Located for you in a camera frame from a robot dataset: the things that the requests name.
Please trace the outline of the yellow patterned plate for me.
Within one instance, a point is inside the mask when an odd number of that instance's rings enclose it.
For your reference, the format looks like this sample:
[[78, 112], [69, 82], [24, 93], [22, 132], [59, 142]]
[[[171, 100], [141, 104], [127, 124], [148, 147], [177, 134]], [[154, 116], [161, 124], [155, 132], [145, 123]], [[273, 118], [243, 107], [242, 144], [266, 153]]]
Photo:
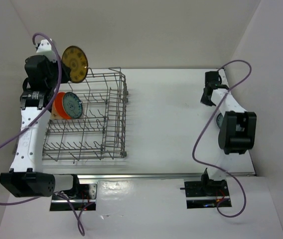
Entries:
[[70, 68], [70, 79], [73, 83], [81, 83], [85, 80], [89, 63], [84, 51], [78, 46], [69, 46], [62, 55], [62, 62]]

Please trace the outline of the blue patterned plate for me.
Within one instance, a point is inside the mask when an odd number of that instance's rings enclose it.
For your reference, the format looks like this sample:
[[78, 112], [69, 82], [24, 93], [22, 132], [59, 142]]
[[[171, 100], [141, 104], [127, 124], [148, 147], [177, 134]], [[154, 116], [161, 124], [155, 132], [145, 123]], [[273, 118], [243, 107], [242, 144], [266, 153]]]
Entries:
[[222, 114], [218, 114], [217, 117], [216, 117], [216, 124], [217, 124], [219, 129], [222, 127], [223, 118], [224, 117], [223, 117]]
[[71, 119], [79, 119], [83, 114], [83, 105], [79, 97], [73, 92], [66, 92], [62, 98], [62, 104], [67, 116]]

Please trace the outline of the orange plate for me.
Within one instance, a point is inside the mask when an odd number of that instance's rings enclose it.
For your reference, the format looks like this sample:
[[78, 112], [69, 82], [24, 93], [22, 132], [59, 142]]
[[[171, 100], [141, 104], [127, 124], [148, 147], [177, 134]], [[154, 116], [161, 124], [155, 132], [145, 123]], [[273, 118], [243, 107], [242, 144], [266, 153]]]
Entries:
[[[59, 92], [58, 94], [57, 94], [57, 96], [56, 96], [56, 98], [55, 98], [55, 100], [54, 100], [54, 102], [53, 102], [53, 104], [52, 105], [55, 105], [56, 107], [57, 106], [61, 106], [61, 107], [63, 107], [63, 97], [65, 96], [65, 92]], [[64, 107], [63, 107], [63, 115], [62, 115], [63, 117], [64, 117], [64, 120], [69, 120], [69, 119], [71, 119], [68, 115], [67, 115], [67, 113], [66, 113], [66, 111], [64, 110]]]

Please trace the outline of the cream plate small motifs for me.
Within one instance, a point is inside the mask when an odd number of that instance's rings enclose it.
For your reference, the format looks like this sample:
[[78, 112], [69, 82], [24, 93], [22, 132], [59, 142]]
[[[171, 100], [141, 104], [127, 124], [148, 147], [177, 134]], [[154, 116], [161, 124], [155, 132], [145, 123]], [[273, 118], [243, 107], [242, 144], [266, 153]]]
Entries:
[[50, 119], [51, 120], [62, 120], [64, 119], [62, 115], [63, 115], [63, 107], [61, 106], [56, 107], [55, 105], [52, 105]]

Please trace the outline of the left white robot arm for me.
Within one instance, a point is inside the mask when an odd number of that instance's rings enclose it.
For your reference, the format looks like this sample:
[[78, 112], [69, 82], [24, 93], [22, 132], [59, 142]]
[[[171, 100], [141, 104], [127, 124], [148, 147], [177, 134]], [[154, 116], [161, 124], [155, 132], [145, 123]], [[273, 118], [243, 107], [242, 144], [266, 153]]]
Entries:
[[70, 81], [70, 68], [50, 61], [44, 55], [25, 60], [27, 78], [20, 96], [21, 135], [13, 163], [0, 174], [0, 184], [15, 197], [50, 197], [55, 177], [42, 171], [42, 154], [46, 127], [51, 116], [55, 89], [60, 79]]

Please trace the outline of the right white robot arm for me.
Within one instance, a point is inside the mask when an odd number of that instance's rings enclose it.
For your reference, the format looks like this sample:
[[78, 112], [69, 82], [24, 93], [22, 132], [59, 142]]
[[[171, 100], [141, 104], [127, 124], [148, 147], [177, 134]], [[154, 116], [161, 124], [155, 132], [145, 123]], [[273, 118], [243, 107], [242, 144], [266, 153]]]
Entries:
[[257, 116], [244, 109], [222, 84], [217, 71], [205, 73], [205, 84], [200, 102], [206, 106], [216, 106], [216, 123], [219, 127], [218, 146], [221, 154], [218, 168], [205, 169], [201, 176], [200, 190], [205, 196], [220, 195], [226, 186], [226, 173], [233, 168], [234, 160], [244, 155], [254, 146]]

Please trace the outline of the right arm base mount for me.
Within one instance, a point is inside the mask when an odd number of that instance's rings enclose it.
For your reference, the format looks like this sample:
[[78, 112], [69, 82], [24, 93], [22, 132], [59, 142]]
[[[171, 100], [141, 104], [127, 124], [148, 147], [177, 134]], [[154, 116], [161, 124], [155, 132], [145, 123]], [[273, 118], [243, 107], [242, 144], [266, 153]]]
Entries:
[[202, 181], [185, 181], [180, 190], [185, 193], [187, 209], [231, 207], [231, 199], [228, 184], [225, 180], [209, 180], [204, 184]]

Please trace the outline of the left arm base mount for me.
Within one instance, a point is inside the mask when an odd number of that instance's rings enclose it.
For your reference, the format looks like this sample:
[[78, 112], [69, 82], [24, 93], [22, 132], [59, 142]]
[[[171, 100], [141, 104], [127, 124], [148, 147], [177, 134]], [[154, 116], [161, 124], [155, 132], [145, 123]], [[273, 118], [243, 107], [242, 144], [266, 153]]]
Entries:
[[60, 193], [63, 196], [55, 193], [52, 195], [49, 210], [52, 212], [71, 211], [72, 208], [66, 200], [68, 198], [75, 211], [79, 212], [82, 209], [84, 211], [95, 211], [97, 189], [97, 182], [78, 183], [72, 189], [61, 191]]

